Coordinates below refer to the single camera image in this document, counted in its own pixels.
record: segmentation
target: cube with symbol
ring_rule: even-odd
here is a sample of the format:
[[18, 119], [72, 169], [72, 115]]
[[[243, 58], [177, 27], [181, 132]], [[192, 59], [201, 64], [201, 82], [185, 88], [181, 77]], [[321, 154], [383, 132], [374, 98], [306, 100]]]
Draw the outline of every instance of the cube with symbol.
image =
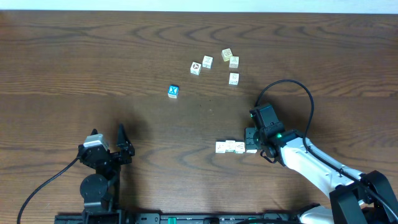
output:
[[226, 146], [226, 152], [234, 152], [235, 151], [235, 141], [234, 140], [226, 140], [225, 146]]
[[202, 66], [203, 68], [211, 68], [211, 64], [213, 63], [213, 58], [209, 56], [205, 56], [203, 58]]
[[237, 57], [237, 56], [232, 56], [232, 57], [229, 59], [229, 67], [230, 67], [230, 68], [237, 68], [238, 65], [239, 65], [239, 57]]
[[232, 51], [231, 49], [225, 49], [221, 51], [221, 56], [223, 56], [224, 62], [229, 61], [229, 59], [232, 57]]
[[244, 152], [244, 142], [235, 142], [235, 153], [242, 154]]
[[238, 73], [230, 73], [229, 74], [229, 84], [237, 85], [239, 82], [239, 74]]
[[199, 75], [200, 70], [201, 70], [201, 64], [196, 63], [196, 62], [192, 62], [191, 73], [195, 74], [195, 75]]
[[169, 86], [169, 92], [167, 93], [170, 98], [177, 98], [178, 96], [178, 86]]
[[225, 152], [226, 152], [226, 143], [216, 142], [216, 153], [225, 153]]

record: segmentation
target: wood grain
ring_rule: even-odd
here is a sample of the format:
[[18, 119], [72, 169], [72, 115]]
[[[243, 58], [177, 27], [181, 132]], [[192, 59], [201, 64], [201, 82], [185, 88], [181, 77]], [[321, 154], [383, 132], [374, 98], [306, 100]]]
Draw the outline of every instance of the wood grain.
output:
[[[124, 123], [136, 148], [122, 204], [163, 212], [263, 212], [327, 197], [258, 154], [215, 154], [242, 139], [249, 109], [271, 82], [314, 95], [311, 140], [342, 163], [374, 169], [398, 192], [398, 16], [6, 11], [0, 15], [0, 222], [63, 169], [93, 128], [111, 144]], [[240, 56], [229, 86], [221, 50]], [[189, 74], [192, 61], [213, 68]], [[167, 97], [180, 86], [177, 100]], [[288, 128], [303, 129], [305, 92], [268, 94]], [[30, 202], [23, 223], [81, 212], [76, 164]]]

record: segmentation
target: blue cube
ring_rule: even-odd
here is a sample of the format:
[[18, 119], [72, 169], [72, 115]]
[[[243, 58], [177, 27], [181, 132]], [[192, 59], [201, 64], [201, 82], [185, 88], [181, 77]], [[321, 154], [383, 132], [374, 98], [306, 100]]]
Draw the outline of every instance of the blue cube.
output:
[[169, 94], [170, 98], [177, 98], [177, 96], [178, 96], [178, 86], [170, 85], [168, 94]]

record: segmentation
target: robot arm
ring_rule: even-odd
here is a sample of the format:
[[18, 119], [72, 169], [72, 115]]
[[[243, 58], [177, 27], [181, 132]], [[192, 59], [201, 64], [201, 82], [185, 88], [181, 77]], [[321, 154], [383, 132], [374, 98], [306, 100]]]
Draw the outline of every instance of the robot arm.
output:
[[[346, 167], [315, 147], [308, 138], [306, 140], [307, 145], [311, 147], [312, 151], [322, 156], [324, 160], [333, 164], [335, 167], [344, 169], [345, 172], [349, 172], [358, 180], [361, 179], [359, 176], [362, 174], [361, 171]], [[329, 193], [334, 191], [337, 186], [347, 186], [353, 183], [351, 179], [335, 171], [309, 153], [303, 146], [302, 138], [295, 138], [287, 142], [286, 145], [280, 149], [280, 156], [285, 166], [303, 175], [327, 197], [329, 197]]]
[[[330, 199], [331, 210], [313, 208], [301, 215], [301, 222], [395, 222], [392, 212], [397, 213], [398, 201], [387, 178], [380, 172], [364, 174], [349, 168], [322, 152], [308, 138], [306, 148], [303, 134], [297, 130], [285, 131], [270, 104], [257, 106], [250, 114], [256, 127], [246, 128], [246, 149], [260, 149], [261, 156], [269, 162], [279, 162], [296, 170]], [[362, 210], [362, 203], [373, 203], [374, 208]]]

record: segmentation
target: black cable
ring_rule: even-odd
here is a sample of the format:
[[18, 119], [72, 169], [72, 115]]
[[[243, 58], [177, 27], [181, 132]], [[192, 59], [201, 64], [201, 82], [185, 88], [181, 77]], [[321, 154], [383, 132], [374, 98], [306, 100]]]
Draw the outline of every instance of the black cable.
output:
[[306, 138], [307, 138], [307, 133], [308, 133], [308, 129], [310, 128], [310, 124], [311, 124], [311, 120], [312, 120], [312, 116], [313, 116], [313, 110], [314, 110], [314, 104], [313, 104], [313, 98], [312, 95], [310, 93], [310, 90], [308, 90], [307, 87], [305, 87], [303, 84], [301, 84], [300, 82], [296, 81], [296, 80], [279, 80], [276, 81], [274, 83], [271, 83], [270, 85], [268, 85], [267, 87], [265, 87], [265, 89], [263, 89], [259, 95], [259, 98], [257, 99], [256, 103], [254, 104], [254, 107], [258, 106], [263, 94], [272, 86], [278, 84], [278, 83], [283, 83], [283, 82], [291, 82], [291, 83], [296, 83], [299, 86], [301, 86], [308, 94], [308, 97], [310, 98], [310, 102], [311, 102], [311, 112], [310, 112], [310, 117], [308, 118], [308, 123], [307, 123], [307, 127], [305, 128], [304, 131], [304, 135], [303, 135], [303, 145], [305, 147], [305, 150], [307, 150], [308, 152], [310, 152], [315, 158], [317, 158], [318, 160], [320, 160], [321, 162], [323, 162], [324, 164], [330, 166], [332, 169], [334, 169], [335, 171], [339, 172], [340, 175], [344, 175], [347, 178], [351, 179], [353, 182], [356, 182], [359, 184], [359, 186], [361, 186], [366, 192], [368, 192], [370, 195], [372, 195], [372, 197], [374, 197], [376, 200], [378, 200], [380, 203], [383, 204], [383, 206], [389, 210], [392, 215], [394, 216], [394, 218], [398, 221], [398, 216], [397, 214], [392, 210], [392, 208], [387, 204], [387, 202], [377, 193], [375, 193], [374, 191], [372, 191], [371, 189], [369, 189], [368, 187], [366, 187], [363, 183], [361, 183], [357, 178], [351, 176], [350, 174], [346, 173], [343, 168], [337, 168], [335, 167], [333, 164], [330, 164], [328, 161], [324, 160], [322, 157], [318, 156], [318, 154], [316, 154], [315, 152], [312, 151], [311, 147], [307, 146], [306, 143]]
[[22, 212], [24, 212], [24, 209], [26, 207], [26, 205], [29, 203], [29, 201], [32, 199], [32, 197], [43, 187], [45, 187], [47, 184], [49, 184], [51, 181], [53, 181], [55, 178], [59, 177], [61, 174], [63, 174], [65, 171], [67, 171], [71, 166], [74, 165], [74, 163], [77, 161], [78, 159], [74, 159], [69, 165], [67, 165], [63, 170], [61, 170], [58, 174], [55, 174], [55, 176], [49, 178], [48, 181], [44, 182], [42, 185], [40, 185], [39, 187], [36, 188], [36, 190], [34, 190], [31, 195], [26, 199], [26, 201], [24, 202], [24, 204], [22, 205], [21, 209], [19, 210], [18, 213], [18, 218], [17, 218], [17, 224], [21, 223], [21, 217], [22, 217]]
[[241, 221], [238, 222], [236, 224], [252, 224], [252, 223], [275, 223], [275, 224], [279, 224], [279, 223], [287, 223], [287, 224], [299, 224], [301, 222], [294, 222], [294, 221], [285, 221], [285, 220], [274, 220], [274, 219], [255, 219], [255, 220], [245, 220], [245, 221]]

